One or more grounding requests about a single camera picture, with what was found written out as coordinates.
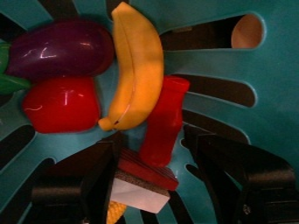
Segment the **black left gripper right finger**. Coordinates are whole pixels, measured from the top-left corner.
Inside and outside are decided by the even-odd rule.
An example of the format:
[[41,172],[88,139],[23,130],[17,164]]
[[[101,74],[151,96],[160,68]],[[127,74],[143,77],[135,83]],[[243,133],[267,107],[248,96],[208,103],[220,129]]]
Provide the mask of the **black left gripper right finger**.
[[286,160],[191,125],[183,134],[218,223],[296,224],[295,171]]

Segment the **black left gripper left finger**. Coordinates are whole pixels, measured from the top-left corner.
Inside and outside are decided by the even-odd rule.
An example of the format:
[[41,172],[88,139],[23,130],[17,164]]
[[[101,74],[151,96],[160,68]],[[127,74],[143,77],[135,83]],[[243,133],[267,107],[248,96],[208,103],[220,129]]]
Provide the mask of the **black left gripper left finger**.
[[29,224],[105,224],[119,142],[103,139],[53,165],[32,189]]

